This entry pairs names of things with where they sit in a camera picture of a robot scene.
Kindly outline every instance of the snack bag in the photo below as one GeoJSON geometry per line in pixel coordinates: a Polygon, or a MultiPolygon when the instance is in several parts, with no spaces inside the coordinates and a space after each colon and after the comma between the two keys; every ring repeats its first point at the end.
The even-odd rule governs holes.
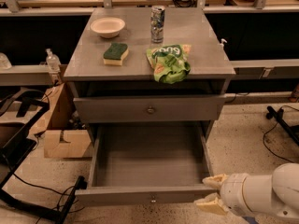
{"type": "Polygon", "coordinates": [[[180,82],[189,74],[187,62],[191,45],[169,45],[147,49],[150,66],[154,69],[157,82],[173,84],[180,82]]]}

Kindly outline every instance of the drawer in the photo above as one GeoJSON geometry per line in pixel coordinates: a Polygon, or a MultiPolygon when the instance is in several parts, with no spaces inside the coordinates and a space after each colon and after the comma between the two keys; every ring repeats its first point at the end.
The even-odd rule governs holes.
{"type": "Polygon", "coordinates": [[[213,189],[195,122],[107,124],[99,128],[84,205],[189,203],[213,189]]]}
{"type": "Polygon", "coordinates": [[[224,95],[75,98],[82,122],[216,120],[224,95]]]}

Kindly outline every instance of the concrete floor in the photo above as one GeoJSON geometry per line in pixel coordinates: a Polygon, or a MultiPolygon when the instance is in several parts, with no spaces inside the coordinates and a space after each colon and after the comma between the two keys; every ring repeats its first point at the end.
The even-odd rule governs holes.
{"type": "MultiPolygon", "coordinates": [[[[284,95],[272,99],[264,96],[229,97],[220,119],[214,123],[211,135],[206,143],[206,154],[210,161],[212,174],[247,172],[254,175],[270,174],[285,161],[275,157],[263,146],[263,134],[275,125],[273,119],[265,118],[266,107],[273,105],[278,109],[282,105],[299,108],[299,104],[288,103],[284,95]]],[[[299,113],[285,107],[285,119],[290,124],[299,124],[299,113]]],[[[298,161],[299,148],[278,125],[268,134],[267,142],[277,154],[298,161]]],[[[27,159],[22,163],[16,174],[26,180],[41,186],[56,189],[60,192],[74,185],[79,175],[88,178],[91,159],[45,159],[43,140],[27,159]]],[[[4,190],[14,197],[26,202],[36,203],[54,208],[60,195],[48,190],[29,187],[12,176],[4,190]]],[[[32,224],[51,223],[45,219],[38,221],[33,217],[16,210],[10,210],[2,203],[0,208],[0,223],[32,224]]],[[[83,207],[76,202],[65,223],[82,224],[204,224],[204,223],[248,223],[242,217],[233,214],[217,216],[204,213],[193,203],[148,204],[130,206],[83,207]]],[[[267,215],[258,215],[259,223],[283,224],[291,223],[278,220],[267,215]]]]}

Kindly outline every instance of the soda can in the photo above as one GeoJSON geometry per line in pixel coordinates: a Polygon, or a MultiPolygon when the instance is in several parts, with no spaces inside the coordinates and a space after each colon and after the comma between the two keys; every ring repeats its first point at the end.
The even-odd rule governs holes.
{"type": "Polygon", "coordinates": [[[152,6],[150,16],[151,41],[154,43],[163,42],[164,39],[164,6],[152,6]]]}

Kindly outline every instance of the plastic bottle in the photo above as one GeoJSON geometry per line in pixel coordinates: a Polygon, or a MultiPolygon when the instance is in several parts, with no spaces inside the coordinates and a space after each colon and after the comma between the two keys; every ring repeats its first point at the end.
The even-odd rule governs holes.
{"type": "Polygon", "coordinates": [[[9,69],[11,68],[11,63],[6,54],[0,52],[0,69],[9,69]]]}
{"type": "Polygon", "coordinates": [[[53,54],[51,49],[46,49],[46,52],[48,54],[48,56],[46,58],[46,62],[47,62],[47,65],[49,66],[50,71],[59,72],[60,71],[59,65],[61,63],[60,63],[58,56],[53,54]]]}

